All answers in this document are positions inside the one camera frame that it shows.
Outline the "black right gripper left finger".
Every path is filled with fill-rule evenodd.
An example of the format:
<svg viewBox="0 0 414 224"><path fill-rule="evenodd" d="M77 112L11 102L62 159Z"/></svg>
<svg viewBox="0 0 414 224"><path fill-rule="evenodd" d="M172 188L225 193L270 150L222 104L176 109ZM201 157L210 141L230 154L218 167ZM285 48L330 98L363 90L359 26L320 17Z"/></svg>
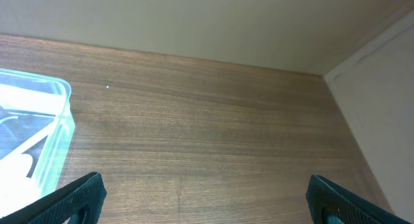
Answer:
<svg viewBox="0 0 414 224"><path fill-rule="evenodd" d="M1 218L1 223L96 224L106 195L102 175L91 172Z"/></svg>

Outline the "white plastic spoon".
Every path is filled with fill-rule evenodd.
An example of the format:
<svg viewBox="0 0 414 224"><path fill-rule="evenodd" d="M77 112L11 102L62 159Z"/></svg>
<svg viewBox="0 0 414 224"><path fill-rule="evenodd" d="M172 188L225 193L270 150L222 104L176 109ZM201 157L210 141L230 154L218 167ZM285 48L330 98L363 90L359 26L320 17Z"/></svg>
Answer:
<svg viewBox="0 0 414 224"><path fill-rule="evenodd" d="M48 163L48 135L1 143L1 186L40 187Z"/></svg>

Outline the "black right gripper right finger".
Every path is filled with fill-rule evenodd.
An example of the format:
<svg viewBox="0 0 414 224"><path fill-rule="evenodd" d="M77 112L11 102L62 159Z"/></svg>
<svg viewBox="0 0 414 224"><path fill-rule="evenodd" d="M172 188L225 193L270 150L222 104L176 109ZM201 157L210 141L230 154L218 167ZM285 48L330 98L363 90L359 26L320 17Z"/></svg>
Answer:
<svg viewBox="0 0 414 224"><path fill-rule="evenodd" d="M317 224L409 224L321 175L310 177L306 200Z"/></svg>

